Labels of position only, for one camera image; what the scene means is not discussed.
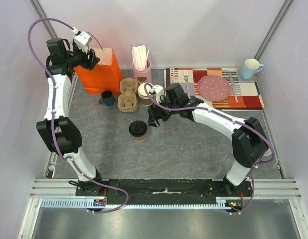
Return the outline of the black plastic cup lid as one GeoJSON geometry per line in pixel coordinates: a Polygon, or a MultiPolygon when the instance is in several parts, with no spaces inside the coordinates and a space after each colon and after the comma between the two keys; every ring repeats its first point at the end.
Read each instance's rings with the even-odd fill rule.
{"type": "Polygon", "coordinates": [[[144,121],[136,120],[132,122],[129,126],[129,133],[133,137],[144,136],[147,132],[147,124],[144,121]]]}

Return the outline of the orange paper gift bag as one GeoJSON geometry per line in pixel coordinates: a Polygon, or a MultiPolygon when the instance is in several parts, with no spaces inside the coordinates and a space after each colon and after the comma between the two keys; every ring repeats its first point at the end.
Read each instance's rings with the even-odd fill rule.
{"type": "Polygon", "coordinates": [[[88,70],[80,65],[74,71],[89,94],[100,94],[109,90],[113,94],[120,93],[120,82],[123,79],[118,61],[112,48],[93,48],[100,58],[94,69],[88,70]]]}

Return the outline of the brown paper coffee cup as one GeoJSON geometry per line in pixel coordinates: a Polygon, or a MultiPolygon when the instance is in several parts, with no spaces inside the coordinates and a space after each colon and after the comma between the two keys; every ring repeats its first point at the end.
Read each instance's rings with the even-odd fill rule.
{"type": "Polygon", "coordinates": [[[136,141],[143,141],[146,138],[147,133],[143,133],[140,135],[134,134],[133,137],[136,141]]]}

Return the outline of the cardboard cup carrier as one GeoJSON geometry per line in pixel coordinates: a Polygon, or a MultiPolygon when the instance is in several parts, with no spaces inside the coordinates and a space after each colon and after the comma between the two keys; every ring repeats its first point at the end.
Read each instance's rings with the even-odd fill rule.
{"type": "Polygon", "coordinates": [[[120,93],[121,95],[137,95],[139,83],[134,78],[124,78],[120,82],[120,93]]]}

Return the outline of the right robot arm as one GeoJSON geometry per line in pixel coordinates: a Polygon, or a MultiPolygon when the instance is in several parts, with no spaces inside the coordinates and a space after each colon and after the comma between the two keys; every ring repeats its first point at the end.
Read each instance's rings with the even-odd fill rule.
{"type": "Polygon", "coordinates": [[[149,125],[158,127],[159,121],[167,121],[178,114],[184,119],[206,125],[232,142],[234,163],[223,178],[223,190],[234,196],[241,185],[262,163],[267,152],[274,158],[274,148],[267,139],[260,122],[256,118],[241,119],[219,111],[197,97],[189,97],[179,83],[163,88],[146,83],[143,87],[152,104],[148,108],[149,125]]]}

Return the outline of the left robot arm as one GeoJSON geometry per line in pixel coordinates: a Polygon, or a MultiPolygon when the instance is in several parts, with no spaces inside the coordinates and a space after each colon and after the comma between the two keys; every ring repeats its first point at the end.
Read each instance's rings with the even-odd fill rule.
{"type": "Polygon", "coordinates": [[[77,43],[62,38],[48,40],[46,77],[49,85],[47,110],[36,129],[50,152],[67,161],[77,174],[78,181],[69,181],[76,187],[77,196],[104,196],[102,177],[87,159],[82,149],[82,136],[69,118],[69,100],[75,67],[92,70],[100,61],[94,49],[81,50],[77,43]]]}

